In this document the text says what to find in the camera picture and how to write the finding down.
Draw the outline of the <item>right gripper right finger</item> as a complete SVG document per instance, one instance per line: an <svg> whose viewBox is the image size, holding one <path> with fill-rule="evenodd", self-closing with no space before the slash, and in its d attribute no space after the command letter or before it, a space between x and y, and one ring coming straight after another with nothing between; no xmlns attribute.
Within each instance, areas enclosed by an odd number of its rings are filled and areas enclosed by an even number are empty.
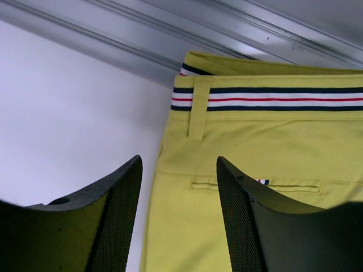
<svg viewBox="0 0 363 272"><path fill-rule="evenodd" d="M216 162L233 271L361 271L362 203L321 209Z"/></svg>

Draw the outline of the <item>yellow-green trousers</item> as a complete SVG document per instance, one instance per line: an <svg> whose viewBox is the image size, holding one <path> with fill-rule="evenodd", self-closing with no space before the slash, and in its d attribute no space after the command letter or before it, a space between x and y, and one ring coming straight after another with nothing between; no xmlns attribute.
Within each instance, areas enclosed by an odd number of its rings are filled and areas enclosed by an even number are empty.
<svg viewBox="0 0 363 272"><path fill-rule="evenodd" d="M141 271L230 271L223 156L320 208L362 201L362 71L188 52L155 170Z"/></svg>

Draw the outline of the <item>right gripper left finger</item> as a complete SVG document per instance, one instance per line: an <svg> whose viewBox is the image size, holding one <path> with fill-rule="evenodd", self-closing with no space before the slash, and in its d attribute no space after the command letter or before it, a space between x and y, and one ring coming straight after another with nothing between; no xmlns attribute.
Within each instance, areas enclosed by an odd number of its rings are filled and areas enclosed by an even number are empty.
<svg viewBox="0 0 363 272"><path fill-rule="evenodd" d="M1 202L2 271L124 271L142 159L47 205Z"/></svg>

